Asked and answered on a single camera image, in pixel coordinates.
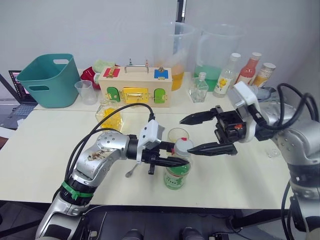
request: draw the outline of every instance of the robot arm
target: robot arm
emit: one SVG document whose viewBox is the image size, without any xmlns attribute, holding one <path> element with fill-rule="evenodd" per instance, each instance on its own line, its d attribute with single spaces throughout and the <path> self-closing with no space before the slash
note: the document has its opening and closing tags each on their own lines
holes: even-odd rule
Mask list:
<svg viewBox="0 0 320 240">
<path fill-rule="evenodd" d="M 173 143 L 161 141 L 163 130 L 152 119 L 141 130 L 139 140 L 134 135 L 112 130 L 99 135 L 94 145 L 81 153 L 70 178 L 62 183 L 37 229 L 36 238 L 71 240 L 87 234 L 84 231 L 84 225 L 87 224 L 84 213 L 97 187 L 117 160 L 134 159 L 137 163 L 150 164 L 149 174 L 153 174 L 155 166 L 188 164 L 177 157 L 160 157 L 160 149 L 171 152 L 174 147 Z"/>
<path fill-rule="evenodd" d="M 210 111 L 191 114 L 181 124 L 195 125 L 217 118 L 214 131 L 219 143 L 205 143 L 189 149 L 195 155 L 214 156 L 236 154 L 232 143 L 272 139 L 282 153 L 290 172 L 290 186 L 294 196 L 290 198 L 295 227 L 303 232 L 320 228 L 320 123 L 300 120 L 283 130 L 272 131 L 265 125 L 274 125 L 280 119 L 280 104 L 258 104 L 256 96 L 247 85 L 239 82 L 228 92 L 236 110 L 223 112 L 220 106 Z M 295 109 L 284 106 L 283 122 L 288 122 Z M 233 151 L 220 151 L 228 145 Z"/>
</svg>

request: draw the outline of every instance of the teal plastic basket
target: teal plastic basket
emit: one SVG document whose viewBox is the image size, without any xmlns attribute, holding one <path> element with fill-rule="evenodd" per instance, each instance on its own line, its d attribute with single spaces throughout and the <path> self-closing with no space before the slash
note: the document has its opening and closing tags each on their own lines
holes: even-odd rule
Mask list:
<svg viewBox="0 0 320 240">
<path fill-rule="evenodd" d="M 70 106 L 78 96 L 75 83 L 80 77 L 74 56 L 68 53 L 38 56 L 16 79 L 45 108 Z"/>
</svg>

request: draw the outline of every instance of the yellow latch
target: yellow latch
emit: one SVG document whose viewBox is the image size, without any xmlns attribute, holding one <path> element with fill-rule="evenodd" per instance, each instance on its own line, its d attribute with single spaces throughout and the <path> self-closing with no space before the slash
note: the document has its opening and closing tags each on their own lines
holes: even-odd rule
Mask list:
<svg viewBox="0 0 320 240">
<path fill-rule="evenodd" d="M 148 88 L 125 87 L 123 88 L 123 96 L 126 104 L 147 103 Z"/>
</svg>

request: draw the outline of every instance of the laptop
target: laptop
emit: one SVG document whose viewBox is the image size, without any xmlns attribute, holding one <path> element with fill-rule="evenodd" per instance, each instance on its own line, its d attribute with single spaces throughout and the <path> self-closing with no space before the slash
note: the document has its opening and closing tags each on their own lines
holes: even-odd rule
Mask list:
<svg viewBox="0 0 320 240">
<path fill-rule="evenodd" d="M 25 119 L 38 104 L 37 101 L 31 96 L 31 94 L 17 80 L 17 76 L 20 72 L 21 71 L 18 70 L 9 70 L 9 74 L 16 91 L 0 74 L 0 82 L 20 104 L 18 107 L 15 107 L 12 110 L 12 113 L 2 123 L 0 123 L 0 127 L 7 129 L 17 129 L 17 121 L 20 119 Z"/>
</svg>

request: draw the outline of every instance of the laptop screen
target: laptop screen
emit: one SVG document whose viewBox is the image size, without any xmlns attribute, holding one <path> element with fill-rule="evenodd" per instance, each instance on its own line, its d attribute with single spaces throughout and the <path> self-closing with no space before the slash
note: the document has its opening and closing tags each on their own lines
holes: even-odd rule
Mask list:
<svg viewBox="0 0 320 240">
<path fill-rule="evenodd" d="M 27 89 L 22 86 L 22 84 L 17 80 L 17 76 L 21 71 L 18 70 L 9 70 L 10 77 L 12 79 L 13 85 L 16 92 L 20 97 L 22 103 L 36 103 L 36 100 L 31 96 Z"/>
</svg>

